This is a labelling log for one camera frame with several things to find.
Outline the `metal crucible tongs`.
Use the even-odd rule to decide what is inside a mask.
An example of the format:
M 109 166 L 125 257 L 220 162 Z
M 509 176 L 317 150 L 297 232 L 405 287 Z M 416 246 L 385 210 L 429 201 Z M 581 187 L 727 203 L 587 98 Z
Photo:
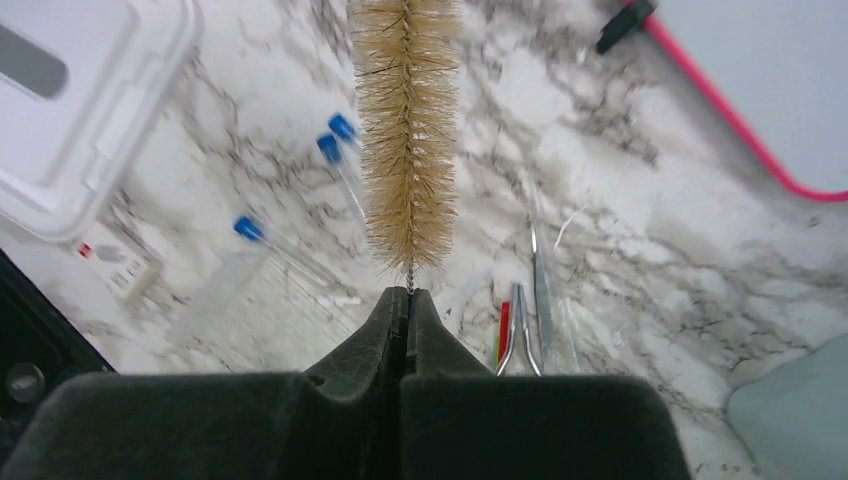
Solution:
M 522 349 L 529 363 L 530 369 L 535 376 L 541 376 L 540 361 L 536 358 L 532 346 L 532 337 L 530 333 L 528 308 L 525 289 L 520 283 L 513 283 L 510 286 L 510 336 L 509 336 L 509 352 L 504 359 L 501 371 L 496 372 L 497 376 L 503 376 L 510 360 L 516 356 L 519 348 Z

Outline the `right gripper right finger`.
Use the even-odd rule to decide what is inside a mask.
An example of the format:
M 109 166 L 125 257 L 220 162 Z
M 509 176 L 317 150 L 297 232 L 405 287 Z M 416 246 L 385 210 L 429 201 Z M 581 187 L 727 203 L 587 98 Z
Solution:
M 400 384 L 405 479 L 687 479 L 670 412 L 617 375 L 498 377 L 442 325 L 429 292 L 409 315 L 413 374 Z

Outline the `metal tweezers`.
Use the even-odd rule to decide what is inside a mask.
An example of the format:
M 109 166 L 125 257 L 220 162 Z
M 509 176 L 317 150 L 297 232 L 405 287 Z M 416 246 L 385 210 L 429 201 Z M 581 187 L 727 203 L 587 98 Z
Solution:
M 529 226 L 532 250 L 533 290 L 542 356 L 541 371 L 543 373 L 552 373 L 554 368 L 554 361 L 551 359 L 554 340 L 554 320 L 550 298 L 548 265 L 543 251 L 541 236 L 538 233 L 537 222 L 531 220 Z

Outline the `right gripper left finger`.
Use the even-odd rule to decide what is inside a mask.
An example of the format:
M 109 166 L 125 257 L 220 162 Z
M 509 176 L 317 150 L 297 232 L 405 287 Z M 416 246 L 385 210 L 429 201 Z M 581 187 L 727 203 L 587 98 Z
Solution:
M 397 479 L 410 295 L 303 373 L 119 375 L 63 382 L 5 479 Z

